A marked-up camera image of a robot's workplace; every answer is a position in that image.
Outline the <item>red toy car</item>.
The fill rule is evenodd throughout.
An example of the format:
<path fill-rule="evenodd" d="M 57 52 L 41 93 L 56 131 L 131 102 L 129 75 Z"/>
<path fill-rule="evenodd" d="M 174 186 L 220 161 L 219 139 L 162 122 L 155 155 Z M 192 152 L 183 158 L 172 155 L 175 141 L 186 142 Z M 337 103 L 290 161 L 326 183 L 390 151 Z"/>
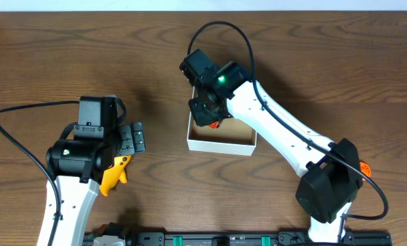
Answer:
<path fill-rule="evenodd" d="M 221 122 L 216 121 L 216 122 L 210 123 L 209 127 L 215 129 L 215 128 L 219 128 L 220 125 L 221 125 Z"/>

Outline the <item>orange ridged disc toy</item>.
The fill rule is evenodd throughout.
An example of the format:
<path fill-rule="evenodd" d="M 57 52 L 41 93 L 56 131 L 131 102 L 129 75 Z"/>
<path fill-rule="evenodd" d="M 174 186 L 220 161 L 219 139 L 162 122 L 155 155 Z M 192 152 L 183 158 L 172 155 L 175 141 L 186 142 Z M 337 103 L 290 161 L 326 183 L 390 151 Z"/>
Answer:
<path fill-rule="evenodd" d="M 366 175 L 366 177 L 371 177 L 371 168 L 366 162 L 360 161 L 360 170 L 364 175 Z"/>

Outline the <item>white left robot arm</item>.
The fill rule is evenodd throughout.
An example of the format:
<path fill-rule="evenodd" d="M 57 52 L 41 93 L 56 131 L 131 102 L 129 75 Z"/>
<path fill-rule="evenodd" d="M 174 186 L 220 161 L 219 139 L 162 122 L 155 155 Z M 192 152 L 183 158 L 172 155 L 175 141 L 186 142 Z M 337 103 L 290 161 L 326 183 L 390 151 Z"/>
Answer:
<path fill-rule="evenodd" d="M 61 137 L 47 151 L 52 179 L 38 245 L 81 245 L 98 194 L 107 196 L 118 182 L 126 183 L 125 167 L 146 149 L 141 122 L 108 133 L 102 126 L 74 130 L 87 130 L 88 136 Z"/>

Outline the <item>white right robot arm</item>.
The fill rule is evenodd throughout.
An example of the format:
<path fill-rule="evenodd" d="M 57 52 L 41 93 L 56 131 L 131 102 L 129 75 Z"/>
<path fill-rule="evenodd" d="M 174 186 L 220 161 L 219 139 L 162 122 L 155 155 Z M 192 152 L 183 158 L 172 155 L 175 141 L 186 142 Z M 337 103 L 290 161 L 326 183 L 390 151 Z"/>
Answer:
<path fill-rule="evenodd" d="M 311 217 L 310 242 L 342 242 L 347 212 L 363 185 L 354 144 L 335 143 L 301 123 L 235 62 L 221 68 L 185 61 L 180 69 L 197 94 L 189 101 L 196 125 L 218 128 L 233 118 L 260 134 L 300 177 L 296 199 Z"/>

